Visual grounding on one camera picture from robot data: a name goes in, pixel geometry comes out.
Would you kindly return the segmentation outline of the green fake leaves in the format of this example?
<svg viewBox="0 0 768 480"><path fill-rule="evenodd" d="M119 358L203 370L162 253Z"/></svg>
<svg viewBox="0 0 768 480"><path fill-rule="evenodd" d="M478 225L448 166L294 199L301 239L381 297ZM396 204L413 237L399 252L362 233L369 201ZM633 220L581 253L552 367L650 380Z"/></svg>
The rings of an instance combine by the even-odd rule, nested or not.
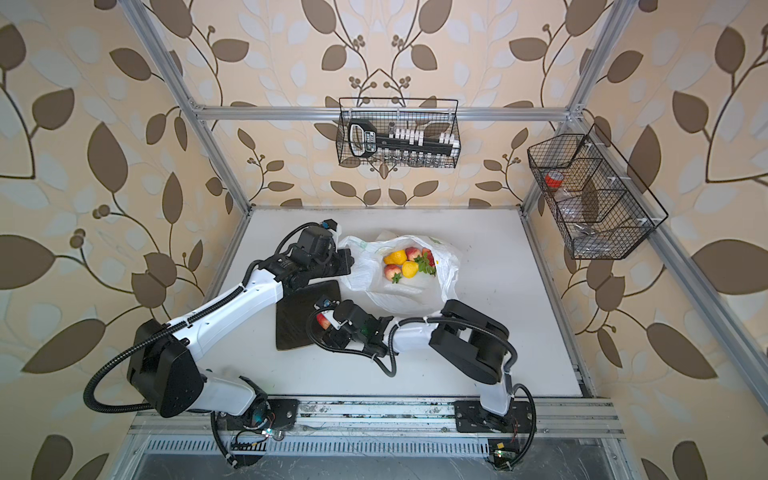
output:
<svg viewBox="0 0 768 480"><path fill-rule="evenodd" d="M429 249L423 249L421 254L415 259L418 265L418 271L435 276L436 275L436 262Z"/></svg>

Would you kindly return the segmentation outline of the red fake apple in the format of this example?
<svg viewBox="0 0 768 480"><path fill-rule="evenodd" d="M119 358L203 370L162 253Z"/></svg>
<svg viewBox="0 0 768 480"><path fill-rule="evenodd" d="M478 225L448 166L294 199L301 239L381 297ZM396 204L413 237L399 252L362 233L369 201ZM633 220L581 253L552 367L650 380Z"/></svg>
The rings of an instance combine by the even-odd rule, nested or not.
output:
<svg viewBox="0 0 768 480"><path fill-rule="evenodd" d="M422 255L422 250L417 247L408 247L405 249L405 254L408 261L415 261Z"/></svg>

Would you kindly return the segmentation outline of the white plastic bag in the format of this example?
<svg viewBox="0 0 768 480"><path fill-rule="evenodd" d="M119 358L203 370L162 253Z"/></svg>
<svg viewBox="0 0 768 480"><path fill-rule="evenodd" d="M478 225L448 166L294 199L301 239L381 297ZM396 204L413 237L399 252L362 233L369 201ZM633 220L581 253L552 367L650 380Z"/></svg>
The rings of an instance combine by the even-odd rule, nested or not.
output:
<svg viewBox="0 0 768 480"><path fill-rule="evenodd" d="M460 253L442 240L404 235L365 241L347 236L340 246L354 259L351 273L341 278L344 291L367 297L385 312L425 316L456 297Z"/></svg>

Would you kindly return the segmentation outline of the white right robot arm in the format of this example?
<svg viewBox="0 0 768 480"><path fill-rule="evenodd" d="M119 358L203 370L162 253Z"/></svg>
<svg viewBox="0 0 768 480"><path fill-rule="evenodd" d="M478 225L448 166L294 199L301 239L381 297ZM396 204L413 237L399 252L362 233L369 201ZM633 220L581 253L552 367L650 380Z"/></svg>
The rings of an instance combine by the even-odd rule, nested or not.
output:
<svg viewBox="0 0 768 480"><path fill-rule="evenodd" d="M521 387L512 380L518 353L507 327L456 299L431 316L397 319L323 297L304 328L322 350L368 359L390 378L397 374L398 355L431 349L478 385L481 407L497 417L509 414Z"/></svg>

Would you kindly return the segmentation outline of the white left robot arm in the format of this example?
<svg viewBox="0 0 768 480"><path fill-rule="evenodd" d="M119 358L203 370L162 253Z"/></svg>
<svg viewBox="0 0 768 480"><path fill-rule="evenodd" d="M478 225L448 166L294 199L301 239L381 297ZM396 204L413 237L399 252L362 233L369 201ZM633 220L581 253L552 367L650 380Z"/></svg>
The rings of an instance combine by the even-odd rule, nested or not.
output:
<svg viewBox="0 0 768 480"><path fill-rule="evenodd" d="M198 361L261 310L314 279L347 275L354 264L349 249L336 247L334 220L307 222L292 233L296 242L283 239L272 256L252 261L235 287L167 325L148 321L137 330L127 380L149 409L164 418L186 411L240 416L255 405L260 391L253 382L206 373Z"/></svg>

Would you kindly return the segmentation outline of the red fake strawberry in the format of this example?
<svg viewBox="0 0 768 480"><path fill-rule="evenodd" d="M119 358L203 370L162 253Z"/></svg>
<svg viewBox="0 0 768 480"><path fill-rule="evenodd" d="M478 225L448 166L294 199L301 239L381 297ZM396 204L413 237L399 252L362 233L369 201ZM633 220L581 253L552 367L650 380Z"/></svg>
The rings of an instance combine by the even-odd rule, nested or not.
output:
<svg viewBox="0 0 768 480"><path fill-rule="evenodd" d="M328 330L331 327L331 322L324 313L317 313L315 315L315 320L323 330Z"/></svg>

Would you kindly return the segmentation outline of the yellow fake pear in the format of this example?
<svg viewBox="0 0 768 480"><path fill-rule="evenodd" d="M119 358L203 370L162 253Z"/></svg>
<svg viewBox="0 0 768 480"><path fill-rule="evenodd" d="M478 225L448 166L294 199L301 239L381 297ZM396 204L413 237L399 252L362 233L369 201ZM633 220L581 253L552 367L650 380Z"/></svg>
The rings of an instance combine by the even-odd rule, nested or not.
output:
<svg viewBox="0 0 768 480"><path fill-rule="evenodd" d="M401 266L401 273L404 278L413 278L419 272L419 264L415 261L406 261Z"/></svg>

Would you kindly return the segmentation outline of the yellow fake lemon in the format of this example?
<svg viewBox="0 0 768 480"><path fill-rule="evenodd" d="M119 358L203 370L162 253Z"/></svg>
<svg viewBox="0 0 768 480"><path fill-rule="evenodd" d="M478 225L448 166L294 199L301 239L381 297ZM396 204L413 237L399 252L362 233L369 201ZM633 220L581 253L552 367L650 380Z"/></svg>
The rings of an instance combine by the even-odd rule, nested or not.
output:
<svg viewBox="0 0 768 480"><path fill-rule="evenodd" d="M408 260L405 250L398 250L390 253L384 258L386 265L402 265Z"/></svg>

